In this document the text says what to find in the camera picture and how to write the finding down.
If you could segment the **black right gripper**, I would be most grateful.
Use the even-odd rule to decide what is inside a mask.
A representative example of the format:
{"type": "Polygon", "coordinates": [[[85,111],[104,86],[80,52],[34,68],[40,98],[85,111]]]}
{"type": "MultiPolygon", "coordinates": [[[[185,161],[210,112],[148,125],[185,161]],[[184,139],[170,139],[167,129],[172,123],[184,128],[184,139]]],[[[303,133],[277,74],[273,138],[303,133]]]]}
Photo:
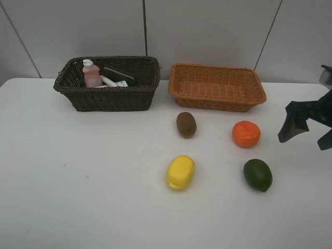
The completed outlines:
{"type": "MultiPolygon", "coordinates": [[[[308,132],[307,120],[312,119],[331,127],[331,90],[316,101],[291,101],[286,106],[286,118],[278,133],[280,143],[289,141],[294,136],[308,132]]],[[[332,148],[332,130],[317,142],[320,150],[332,148]]]]}

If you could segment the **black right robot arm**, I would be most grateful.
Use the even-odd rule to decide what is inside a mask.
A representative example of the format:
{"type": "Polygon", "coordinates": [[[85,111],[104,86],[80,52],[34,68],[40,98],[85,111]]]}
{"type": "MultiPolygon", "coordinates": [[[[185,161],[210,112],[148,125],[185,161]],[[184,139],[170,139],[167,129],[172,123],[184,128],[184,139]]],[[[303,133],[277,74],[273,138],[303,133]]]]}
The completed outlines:
{"type": "MultiPolygon", "coordinates": [[[[324,69],[320,83],[331,87],[331,66],[321,65],[324,69]]],[[[280,143],[289,141],[294,136],[309,132],[307,120],[312,119],[331,128],[331,90],[316,101],[291,101],[285,108],[286,118],[278,133],[280,143]]],[[[331,149],[331,130],[317,142],[320,150],[331,149]]]]}

